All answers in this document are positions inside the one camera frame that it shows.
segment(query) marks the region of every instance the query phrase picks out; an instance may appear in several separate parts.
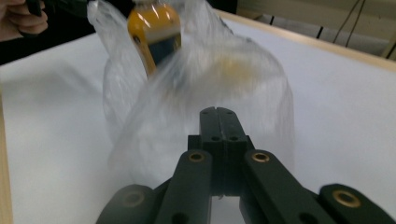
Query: yellow device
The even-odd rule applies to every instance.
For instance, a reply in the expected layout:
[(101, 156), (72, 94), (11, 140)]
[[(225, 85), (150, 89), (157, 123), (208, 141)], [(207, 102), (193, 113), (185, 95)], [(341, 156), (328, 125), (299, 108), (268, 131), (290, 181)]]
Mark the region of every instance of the yellow device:
[(128, 18), (128, 32), (138, 46), (148, 75), (156, 65), (180, 48), (180, 19), (167, 4), (152, 0), (136, 1)]

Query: cable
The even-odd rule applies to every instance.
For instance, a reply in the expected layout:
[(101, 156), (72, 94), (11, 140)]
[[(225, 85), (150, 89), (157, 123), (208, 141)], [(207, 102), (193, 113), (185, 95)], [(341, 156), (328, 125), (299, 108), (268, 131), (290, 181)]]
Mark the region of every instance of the cable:
[(270, 25), (272, 25), (272, 23), (274, 22), (274, 18), (275, 18), (274, 16), (271, 17)]
[(386, 59), (390, 58), (390, 55), (392, 55), (394, 50), (396, 50), (396, 43), (393, 44), (393, 47), (390, 49), (389, 53), (387, 54)]
[(323, 26), (320, 26), (319, 32), (317, 34), (317, 39), (320, 39), (320, 35), (322, 31), (323, 31)]
[(352, 34), (355, 31), (356, 25), (358, 24), (359, 17), (361, 16), (361, 12), (363, 11), (365, 2), (366, 2), (366, 0), (363, 0), (363, 2), (361, 2), (361, 9), (359, 10), (358, 17), (356, 18), (355, 23), (353, 24), (352, 30), (350, 31), (349, 37), (347, 38), (347, 41), (346, 41), (346, 48), (349, 44), (350, 37), (352, 37)]
[(349, 20), (350, 15), (352, 14), (353, 10), (355, 10), (355, 7), (358, 5), (360, 0), (357, 0), (355, 2), (355, 5), (353, 5), (353, 8), (349, 10), (349, 13), (346, 16), (346, 19), (344, 20), (343, 24), (341, 25), (340, 29), (337, 32), (337, 35), (335, 36), (334, 40), (332, 41), (333, 43), (335, 43), (335, 41), (337, 40), (338, 36), (340, 35), (341, 31), (344, 29), (344, 26), (347, 24), (347, 21)]

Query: human hand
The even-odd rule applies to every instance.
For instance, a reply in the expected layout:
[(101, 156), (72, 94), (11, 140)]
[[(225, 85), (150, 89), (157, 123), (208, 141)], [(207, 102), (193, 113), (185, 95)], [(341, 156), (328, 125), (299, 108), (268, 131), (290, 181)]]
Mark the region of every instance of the human hand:
[(20, 32), (37, 35), (48, 27), (47, 14), (30, 14), (25, 0), (0, 0), (0, 41), (22, 37)]

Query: white table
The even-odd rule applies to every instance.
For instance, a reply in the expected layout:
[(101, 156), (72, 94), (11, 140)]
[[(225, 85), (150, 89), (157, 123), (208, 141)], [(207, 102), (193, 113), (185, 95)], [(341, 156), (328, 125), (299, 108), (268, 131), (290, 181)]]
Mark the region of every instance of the white table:
[[(396, 64), (222, 16), (269, 49), (289, 77), (297, 179), (315, 192), (349, 185), (396, 218)], [(15, 224), (94, 223), (114, 190), (128, 184), (106, 166), (106, 58), (90, 35), (0, 67)], [(224, 206), (236, 214), (234, 203), (218, 203), (214, 214)], [(215, 215), (212, 223), (221, 221)]]

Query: plastic bag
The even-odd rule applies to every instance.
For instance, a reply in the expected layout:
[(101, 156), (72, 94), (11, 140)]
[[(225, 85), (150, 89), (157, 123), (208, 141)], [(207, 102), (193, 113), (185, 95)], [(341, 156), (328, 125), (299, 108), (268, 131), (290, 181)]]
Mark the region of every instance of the plastic bag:
[[(114, 18), (119, 13), (108, 12), (106, 3), (99, 3), (90, 4), (96, 10), (92, 18), (118, 21)], [(221, 106), (237, 114), (256, 148), (273, 152), (291, 169), (292, 94), (278, 61), (256, 43), (233, 35), (204, 0), (173, 0), (169, 4), (180, 15), (181, 49), (165, 59), (147, 83), (140, 82), (140, 87), (128, 86), (124, 91), (112, 85), (104, 89), (104, 95), (111, 96), (104, 98), (105, 106), (114, 105), (106, 101), (119, 100), (113, 97), (119, 92), (126, 96), (121, 99), (125, 100), (123, 111), (118, 111), (121, 107), (112, 108), (115, 114), (106, 111), (108, 121), (128, 114), (117, 119), (123, 125), (117, 125), (120, 135), (109, 158), (110, 165), (126, 167), (136, 184), (156, 188), (172, 176), (179, 156), (187, 150), (187, 136), (198, 134), (199, 112)], [(98, 23), (94, 26), (103, 42), (126, 32), (125, 26), (125, 31), (113, 36), (101, 35), (100, 32), (114, 28)], [(110, 53), (110, 62), (119, 64), (120, 55), (138, 55), (125, 51)], [(123, 61), (120, 67), (134, 63)], [(105, 76), (111, 78), (104, 82), (119, 79), (130, 83), (136, 75), (141, 78), (141, 74), (132, 71), (107, 69)]]
[(115, 7), (105, 1), (91, 1), (88, 19), (109, 55), (103, 82), (103, 102), (108, 133), (114, 142), (140, 88), (147, 83), (145, 66), (131, 42), (125, 17)]

